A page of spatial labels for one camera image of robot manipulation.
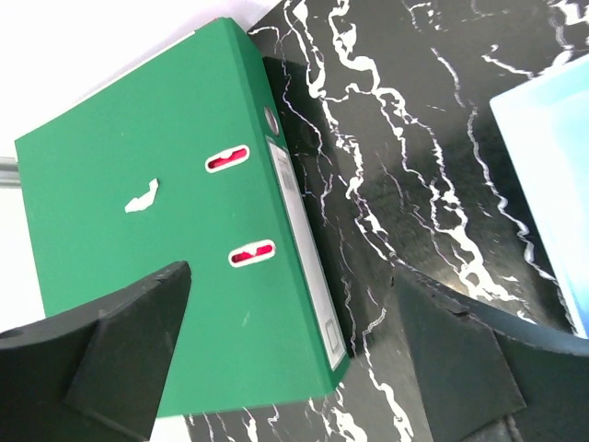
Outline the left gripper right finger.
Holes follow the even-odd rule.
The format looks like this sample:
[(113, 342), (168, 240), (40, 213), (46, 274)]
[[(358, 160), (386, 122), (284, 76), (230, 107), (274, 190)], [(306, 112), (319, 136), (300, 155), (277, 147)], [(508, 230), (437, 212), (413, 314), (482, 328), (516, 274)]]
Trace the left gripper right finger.
[(392, 287), (433, 440), (587, 440), (587, 340), (410, 266), (396, 268)]

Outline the light blue bin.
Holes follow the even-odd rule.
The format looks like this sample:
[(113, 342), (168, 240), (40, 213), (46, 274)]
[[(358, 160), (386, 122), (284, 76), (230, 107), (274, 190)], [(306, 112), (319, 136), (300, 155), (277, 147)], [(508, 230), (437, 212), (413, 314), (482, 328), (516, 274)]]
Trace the light blue bin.
[(575, 333), (588, 336), (588, 58), (494, 97), (500, 129)]

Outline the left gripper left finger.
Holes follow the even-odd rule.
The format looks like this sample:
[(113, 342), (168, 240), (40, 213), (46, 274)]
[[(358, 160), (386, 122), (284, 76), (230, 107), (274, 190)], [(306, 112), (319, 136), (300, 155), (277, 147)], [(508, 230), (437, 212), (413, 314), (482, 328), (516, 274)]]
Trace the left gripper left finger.
[(190, 266), (173, 262), (2, 332), (2, 440), (149, 440), (190, 289)]

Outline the green ring binder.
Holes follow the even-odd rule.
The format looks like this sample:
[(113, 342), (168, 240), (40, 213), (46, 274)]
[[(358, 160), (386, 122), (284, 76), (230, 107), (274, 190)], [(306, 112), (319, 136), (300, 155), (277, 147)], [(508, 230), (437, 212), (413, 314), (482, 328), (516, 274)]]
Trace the green ring binder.
[(336, 389), (346, 345), (262, 57), (234, 20), (19, 137), (16, 152), (47, 315), (190, 266), (160, 416)]

